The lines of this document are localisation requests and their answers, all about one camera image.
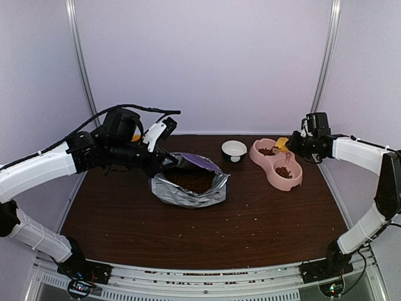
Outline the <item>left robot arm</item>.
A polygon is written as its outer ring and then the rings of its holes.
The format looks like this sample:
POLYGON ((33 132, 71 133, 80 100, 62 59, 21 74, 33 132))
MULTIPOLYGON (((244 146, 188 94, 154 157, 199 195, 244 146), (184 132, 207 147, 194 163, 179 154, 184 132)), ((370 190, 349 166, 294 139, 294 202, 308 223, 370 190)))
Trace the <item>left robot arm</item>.
POLYGON ((31 219, 16 204, 14 197, 57 178, 81 174, 96 167, 139 168, 152 178, 177 160, 158 141, 176 128, 172 115, 179 110, 145 108, 133 104, 116 105, 102 110, 103 123, 91 132, 83 131, 89 118, 77 129, 53 145, 1 166, 1 236, 19 240, 65 264, 76 278, 90 273, 79 244, 31 219))

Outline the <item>yellow plastic scoop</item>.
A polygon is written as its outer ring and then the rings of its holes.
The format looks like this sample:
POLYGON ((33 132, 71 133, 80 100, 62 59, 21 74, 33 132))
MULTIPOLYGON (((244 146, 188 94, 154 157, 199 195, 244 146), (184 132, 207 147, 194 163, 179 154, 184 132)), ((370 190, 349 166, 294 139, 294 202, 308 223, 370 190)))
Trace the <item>yellow plastic scoop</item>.
POLYGON ((273 146, 273 149, 274 149, 275 151, 280 151, 280 152, 289 152, 289 149, 288 149, 287 146, 286 146, 286 143, 287 143, 288 141, 289 141, 288 138, 286 138, 286 137, 280 137, 280 138, 276 141, 275 145, 273 146))

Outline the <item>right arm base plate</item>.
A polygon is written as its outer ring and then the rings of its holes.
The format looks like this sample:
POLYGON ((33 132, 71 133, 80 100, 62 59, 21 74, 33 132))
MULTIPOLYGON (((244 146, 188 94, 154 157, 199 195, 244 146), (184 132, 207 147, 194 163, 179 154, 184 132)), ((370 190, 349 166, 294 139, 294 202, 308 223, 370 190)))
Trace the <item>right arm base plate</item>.
POLYGON ((336 278, 352 271, 353 265, 351 263, 341 263, 338 267, 329 267, 326 258, 317 261, 307 260, 299 266, 299 272, 304 284, 336 278))

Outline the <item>purple pet food bag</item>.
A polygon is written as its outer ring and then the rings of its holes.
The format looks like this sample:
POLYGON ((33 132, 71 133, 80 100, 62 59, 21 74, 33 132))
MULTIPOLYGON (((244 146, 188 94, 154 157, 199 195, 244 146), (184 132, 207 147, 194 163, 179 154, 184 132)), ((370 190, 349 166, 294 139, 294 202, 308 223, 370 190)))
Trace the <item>purple pet food bag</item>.
POLYGON ((227 198, 230 175, 209 158, 175 152, 175 166, 163 163, 164 170, 149 180, 150 191, 165 204, 199 209, 222 203, 227 198))

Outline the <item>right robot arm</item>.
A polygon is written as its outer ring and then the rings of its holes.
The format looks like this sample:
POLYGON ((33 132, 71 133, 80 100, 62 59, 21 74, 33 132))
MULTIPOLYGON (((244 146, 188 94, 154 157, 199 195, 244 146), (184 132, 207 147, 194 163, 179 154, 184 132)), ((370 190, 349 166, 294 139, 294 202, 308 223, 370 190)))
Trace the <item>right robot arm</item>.
POLYGON ((321 271, 334 277, 361 246, 374 240, 400 214, 400 152, 322 130, 295 131, 286 146, 305 159, 317 157, 347 163, 349 176, 335 172, 341 196, 354 196, 359 201, 367 196, 372 198, 364 206, 366 213, 356 216, 353 226, 328 247, 321 271))

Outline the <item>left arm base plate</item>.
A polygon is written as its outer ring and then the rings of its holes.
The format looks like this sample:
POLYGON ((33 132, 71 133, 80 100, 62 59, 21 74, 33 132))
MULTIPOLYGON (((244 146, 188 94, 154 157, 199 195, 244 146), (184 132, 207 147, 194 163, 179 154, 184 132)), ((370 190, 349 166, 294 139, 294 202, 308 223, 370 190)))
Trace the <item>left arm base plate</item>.
POLYGON ((57 272, 67 276, 72 280, 79 280, 89 284, 108 284, 112 273, 112 266, 104 263, 85 260, 83 262, 74 261, 73 263, 59 263, 57 272))

